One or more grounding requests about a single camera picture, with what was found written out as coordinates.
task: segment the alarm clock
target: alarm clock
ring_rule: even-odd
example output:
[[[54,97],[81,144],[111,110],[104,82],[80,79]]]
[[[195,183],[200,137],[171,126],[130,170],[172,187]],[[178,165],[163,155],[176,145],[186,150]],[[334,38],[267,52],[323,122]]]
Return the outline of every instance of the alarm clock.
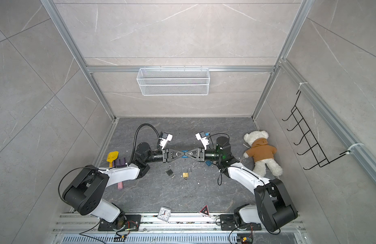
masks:
[[[159,210],[157,218],[167,222],[169,220],[169,217],[170,217],[170,209],[165,208],[165,207],[161,207],[161,209]]]

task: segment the white wire basket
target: white wire basket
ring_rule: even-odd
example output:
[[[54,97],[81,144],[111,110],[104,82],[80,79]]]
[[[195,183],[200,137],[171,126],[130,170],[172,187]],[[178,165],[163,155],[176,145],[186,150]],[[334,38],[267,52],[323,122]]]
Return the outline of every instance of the white wire basket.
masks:
[[[141,68],[137,81],[144,96],[208,95],[208,68]]]

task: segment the teddy bear ear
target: teddy bear ear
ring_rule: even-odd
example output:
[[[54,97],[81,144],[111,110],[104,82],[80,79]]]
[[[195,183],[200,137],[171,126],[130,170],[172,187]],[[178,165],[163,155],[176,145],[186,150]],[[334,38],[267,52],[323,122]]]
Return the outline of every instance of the teddy bear ear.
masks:
[[[268,137],[269,137],[268,132],[266,132],[265,130],[263,130],[261,133],[262,133],[262,135],[264,136],[265,139],[268,139]]]
[[[249,138],[249,134],[246,133],[246,134],[243,136],[243,139],[244,139],[244,141],[248,142],[248,138]]]

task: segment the metal vent grate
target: metal vent grate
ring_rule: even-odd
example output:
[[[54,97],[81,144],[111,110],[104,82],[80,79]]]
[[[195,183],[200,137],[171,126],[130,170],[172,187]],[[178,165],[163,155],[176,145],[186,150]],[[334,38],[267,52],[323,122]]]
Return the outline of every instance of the metal vent grate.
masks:
[[[125,242],[114,241],[114,234],[88,234],[108,244],[172,244],[172,243],[229,243],[229,233],[165,233],[165,234],[142,234],[131,233]],[[236,242],[237,234],[232,233],[230,241]],[[87,244],[100,243],[99,241],[78,234],[65,234],[62,244]]]
[[[142,68],[137,81],[144,96],[207,95],[208,68]]]

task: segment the white teddy bear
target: white teddy bear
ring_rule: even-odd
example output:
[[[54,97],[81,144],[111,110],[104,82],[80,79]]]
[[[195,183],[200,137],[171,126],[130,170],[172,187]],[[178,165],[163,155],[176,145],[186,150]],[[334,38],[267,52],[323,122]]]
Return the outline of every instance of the white teddy bear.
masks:
[[[283,168],[274,160],[273,154],[277,152],[277,149],[268,145],[268,137],[268,133],[264,130],[245,134],[243,139],[251,146],[251,149],[244,152],[243,157],[253,157],[254,173],[264,177],[266,164],[274,176],[279,176],[283,174]]]

